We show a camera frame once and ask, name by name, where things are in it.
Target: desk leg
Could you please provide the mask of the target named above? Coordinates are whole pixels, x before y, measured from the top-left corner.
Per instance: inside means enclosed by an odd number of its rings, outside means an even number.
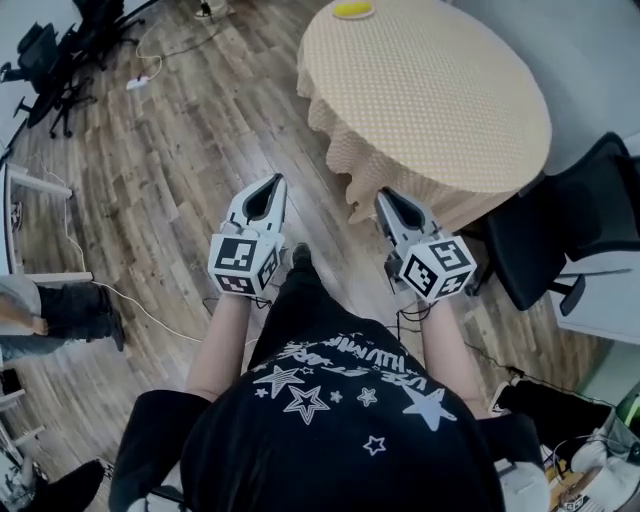
[[[55,185],[48,181],[34,178],[28,174],[15,171],[13,169],[9,169],[9,177],[13,183],[22,185],[23,187],[32,188],[38,192],[46,192],[47,194],[64,197],[65,199],[69,199],[73,195],[70,188],[61,187],[60,185]]]
[[[61,274],[25,274],[36,284],[44,286],[66,283],[86,283],[93,281],[92,272],[63,272]]]

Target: laminate flooring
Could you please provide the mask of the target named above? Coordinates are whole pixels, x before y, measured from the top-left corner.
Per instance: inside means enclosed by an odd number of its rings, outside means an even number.
[[[348,177],[327,168],[328,139],[307,126],[308,101],[296,94],[300,38],[325,3],[233,1],[236,14],[214,25],[193,18],[195,1],[159,2],[142,13],[147,24],[133,33],[142,37],[152,28],[143,55],[212,39],[165,59],[159,74],[134,91],[125,90],[127,81],[154,74],[157,59],[137,59],[131,45],[117,48],[107,71],[84,71],[95,80],[98,102],[74,112],[71,139],[49,139],[50,116],[17,140],[14,163],[55,182],[46,167],[73,188],[68,230],[96,280],[135,298],[174,330],[204,336],[210,314],[203,299],[217,297],[206,271],[211,234],[234,194],[274,172],[289,185],[287,244],[310,245],[324,283],[349,310],[395,324],[382,267],[388,246],[373,221],[348,224]],[[16,238],[25,271],[81,270],[65,237],[64,203],[25,190],[15,197],[24,202]],[[279,269],[273,282],[284,273]],[[271,298],[276,293],[270,288]],[[6,420],[16,435],[26,425],[46,425],[26,451],[53,478],[95,456],[114,460],[136,397],[180,389],[197,349],[131,302],[114,300],[126,322],[123,354],[99,340],[14,364],[28,395]],[[480,297],[459,296],[455,305],[470,344],[563,387],[573,388],[605,346],[559,330],[548,297],[518,312],[495,279]],[[266,311],[253,308],[248,341],[258,336]],[[402,331],[402,341],[420,356],[416,334]],[[472,353],[489,398],[506,372]],[[106,496],[105,488],[91,510],[106,510]]]

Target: beige tablecloth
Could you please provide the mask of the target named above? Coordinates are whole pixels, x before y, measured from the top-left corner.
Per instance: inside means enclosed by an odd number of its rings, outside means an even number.
[[[360,20],[309,25],[298,93],[349,173],[352,222],[385,185],[429,204],[449,229],[491,210],[542,169],[551,139],[529,69],[484,25],[439,0],[377,0]]]

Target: office chair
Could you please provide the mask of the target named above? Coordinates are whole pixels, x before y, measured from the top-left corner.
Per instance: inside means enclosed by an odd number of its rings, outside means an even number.
[[[68,44],[69,33],[57,44],[53,25],[49,23],[43,28],[36,23],[18,43],[18,69],[11,69],[9,63],[0,68],[0,82],[25,80],[30,82],[38,93],[32,107],[24,104],[23,97],[13,114],[15,117],[20,110],[27,112],[27,128],[32,128],[42,121],[51,109],[58,110],[58,115],[49,130],[51,138],[56,137],[55,128],[61,119],[65,137],[71,137],[71,109],[87,101],[97,101],[94,96],[80,97],[84,87],[91,83],[92,79],[86,78],[73,85],[78,59],[69,53]]]
[[[486,215],[482,240],[489,264],[478,295],[495,273],[515,306],[526,311],[547,290],[563,294],[566,316],[585,290],[585,275],[572,285],[556,282],[566,264],[608,251],[640,251],[640,172],[615,133],[607,133],[567,171],[546,176],[524,196],[515,196]]]
[[[145,20],[138,18],[127,23],[123,17],[124,0],[73,0],[73,3],[82,16],[82,24],[74,34],[74,51],[82,52],[102,71],[107,69],[105,59],[116,44],[138,44],[137,39],[125,34],[135,25],[144,25]]]

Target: chair seat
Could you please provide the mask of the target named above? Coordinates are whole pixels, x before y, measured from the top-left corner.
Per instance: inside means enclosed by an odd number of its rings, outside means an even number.
[[[484,230],[489,258],[515,306],[526,311],[565,266],[542,187],[514,196],[491,212]]]

